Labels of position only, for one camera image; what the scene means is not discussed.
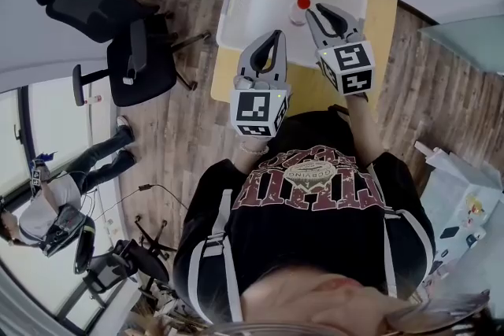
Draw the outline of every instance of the wooden table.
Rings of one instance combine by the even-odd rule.
[[[369,104],[376,107],[390,52],[395,24],[397,0],[368,0],[364,34],[372,44],[376,61],[376,85],[368,93]],[[212,98],[229,102],[233,77],[236,76],[240,52],[220,47],[213,72]],[[290,63],[287,68],[287,81],[292,85],[291,105],[288,115],[308,111],[324,110],[330,105],[346,106],[339,95],[319,69],[305,68]]]

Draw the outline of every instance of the small bottle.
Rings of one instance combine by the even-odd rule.
[[[96,102],[100,102],[102,100],[101,95],[95,95],[93,97],[89,97],[86,101],[84,101],[84,104],[94,104]]]
[[[296,0],[292,3],[291,11],[289,12],[292,24],[303,25],[306,23],[306,9],[309,8],[310,4],[310,0]]]

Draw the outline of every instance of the wooden floor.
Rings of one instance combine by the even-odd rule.
[[[222,0],[140,0],[176,13],[180,38],[209,29],[217,31]],[[385,145],[409,166],[419,192],[428,179],[423,156],[413,144],[454,151],[473,164],[486,160],[504,172],[504,79],[471,68],[429,39],[425,24],[398,9],[391,56],[378,108]],[[177,84],[167,94],[141,105],[120,109],[135,130],[133,152],[139,163],[120,178],[123,196],[139,185],[159,183],[188,205],[201,174],[230,157],[237,145],[228,124],[228,104],[210,97],[217,54],[214,39],[178,53],[177,68],[198,81],[188,92]],[[162,220],[169,225],[161,240],[177,246],[185,209],[160,187],[137,192],[123,202],[130,235],[138,238],[135,216],[155,233]]]

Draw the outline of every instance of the sneaker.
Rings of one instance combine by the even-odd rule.
[[[135,141],[135,134],[133,133],[132,126],[129,124],[128,119],[126,119],[126,116],[118,116],[117,117],[117,130],[120,130],[123,127],[127,127],[129,129],[129,133],[132,136],[132,142]]]

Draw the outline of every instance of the bracelet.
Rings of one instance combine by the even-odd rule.
[[[266,146],[263,150],[261,151],[252,151],[249,150],[245,147],[244,142],[241,142],[239,144],[239,149],[244,151],[245,153],[253,154],[254,156],[264,156],[267,152],[269,152],[269,147]]]

